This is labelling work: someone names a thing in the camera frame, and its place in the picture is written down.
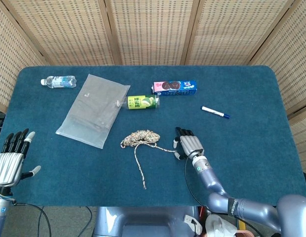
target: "oreo box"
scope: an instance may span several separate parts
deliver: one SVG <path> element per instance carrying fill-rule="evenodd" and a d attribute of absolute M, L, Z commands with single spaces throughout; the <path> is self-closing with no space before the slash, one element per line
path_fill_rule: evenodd
<path fill-rule="evenodd" d="M 154 82 L 152 86 L 154 95 L 195 95 L 197 82 L 195 80 L 175 80 Z"/>

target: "bottle cap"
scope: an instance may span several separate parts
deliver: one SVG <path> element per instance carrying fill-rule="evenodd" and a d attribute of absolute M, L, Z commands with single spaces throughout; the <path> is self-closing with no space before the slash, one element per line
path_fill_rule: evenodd
<path fill-rule="evenodd" d="M 41 85 L 46 85 L 45 79 L 41 79 Z"/>

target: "blue felt surface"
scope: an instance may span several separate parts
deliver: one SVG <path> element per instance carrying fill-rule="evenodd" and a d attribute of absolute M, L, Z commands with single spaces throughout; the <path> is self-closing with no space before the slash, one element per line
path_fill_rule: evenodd
<path fill-rule="evenodd" d="M 128 95 L 149 94 L 161 80 L 197 81 L 193 96 L 161 97 L 156 110 L 121 109 L 104 149 L 56 135 L 88 74 L 129 84 Z M 40 85 L 47 76 L 74 75 L 74 89 Z M 204 112 L 200 106 L 231 115 Z M 148 189 L 133 157 L 119 144 L 131 132 L 153 130 L 158 145 L 172 149 L 175 127 L 191 129 L 204 145 L 226 191 L 275 205 L 285 194 L 306 196 L 306 185 L 277 81 L 265 66 L 102 66 L 29 67 L 21 71 L 0 136 L 28 127 L 36 136 L 24 170 L 37 176 L 13 188 L 15 198 L 37 205 L 159 206 L 195 205 L 184 178 L 184 161 L 146 146 L 138 158 Z M 205 202 L 206 192 L 191 164 L 189 181 Z"/>

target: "white marker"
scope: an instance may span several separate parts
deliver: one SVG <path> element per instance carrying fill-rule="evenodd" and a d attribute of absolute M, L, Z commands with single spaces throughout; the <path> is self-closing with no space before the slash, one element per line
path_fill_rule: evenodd
<path fill-rule="evenodd" d="M 227 118 L 227 119 L 229 119 L 229 118 L 230 118 L 230 115 L 227 115 L 227 114 L 224 114 L 224 113 L 221 113 L 221 112 L 218 112 L 218 111 L 212 110 L 212 109 L 207 108 L 207 107 L 204 107 L 204 106 L 201 106 L 201 109 L 202 109 L 202 110 L 204 110 L 204 111 L 207 111 L 207 112 L 213 113 L 213 114 L 215 114 L 215 115 L 219 115 L 219 116 L 221 116 L 221 117 Z"/>

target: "clear plastic bag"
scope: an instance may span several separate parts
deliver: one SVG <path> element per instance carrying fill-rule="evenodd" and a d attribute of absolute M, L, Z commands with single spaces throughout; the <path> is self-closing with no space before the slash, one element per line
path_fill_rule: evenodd
<path fill-rule="evenodd" d="M 89 74 L 56 134 L 102 149 L 129 88 Z"/>

